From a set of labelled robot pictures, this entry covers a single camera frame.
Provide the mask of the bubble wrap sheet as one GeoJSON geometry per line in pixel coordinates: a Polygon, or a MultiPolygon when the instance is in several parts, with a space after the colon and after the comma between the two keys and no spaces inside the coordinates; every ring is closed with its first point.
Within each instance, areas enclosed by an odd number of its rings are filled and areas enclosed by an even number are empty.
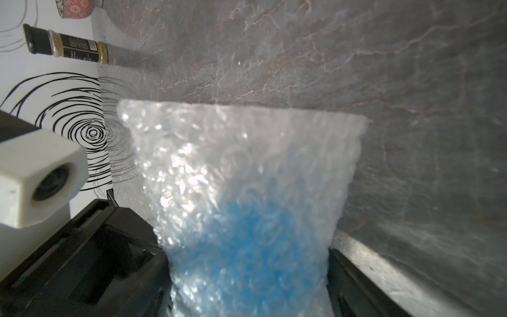
{"type": "MultiPolygon", "coordinates": [[[[330,247],[369,121],[358,114],[124,99],[129,129],[158,244],[195,240],[227,203],[275,203],[307,217],[330,247]]],[[[174,285],[170,292],[172,315],[174,285]]],[[[321,296],[331,316],[326,286],[321,296]]]]}

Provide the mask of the blue plastic wine glass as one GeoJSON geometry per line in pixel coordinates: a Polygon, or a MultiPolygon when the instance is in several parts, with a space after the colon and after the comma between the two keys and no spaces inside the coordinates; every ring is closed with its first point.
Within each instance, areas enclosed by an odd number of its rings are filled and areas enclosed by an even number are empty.
{"type": "Polygon", "coordinates": [[[307,217],[275,203],[227,203],[169,250],[174,316],[321,316],[327,248],[307,217]]]}

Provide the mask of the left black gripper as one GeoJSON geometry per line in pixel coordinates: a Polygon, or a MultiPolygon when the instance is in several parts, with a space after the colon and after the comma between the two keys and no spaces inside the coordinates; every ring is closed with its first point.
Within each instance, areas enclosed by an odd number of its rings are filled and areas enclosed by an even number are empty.
{"type": "Polygon", "coordinates": [[[96,199],[1,281],[1,315],[168,316],[171,286],[153,227],[96,199]]]}

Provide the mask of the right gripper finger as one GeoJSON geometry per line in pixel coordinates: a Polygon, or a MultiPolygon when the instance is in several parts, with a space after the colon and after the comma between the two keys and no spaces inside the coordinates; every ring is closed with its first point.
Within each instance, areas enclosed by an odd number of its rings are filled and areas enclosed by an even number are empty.
{"type": "Polygon", "coordinates": [[[335,316],[409,316],[336,249],[330,250],[327,290],[335,316]]]}

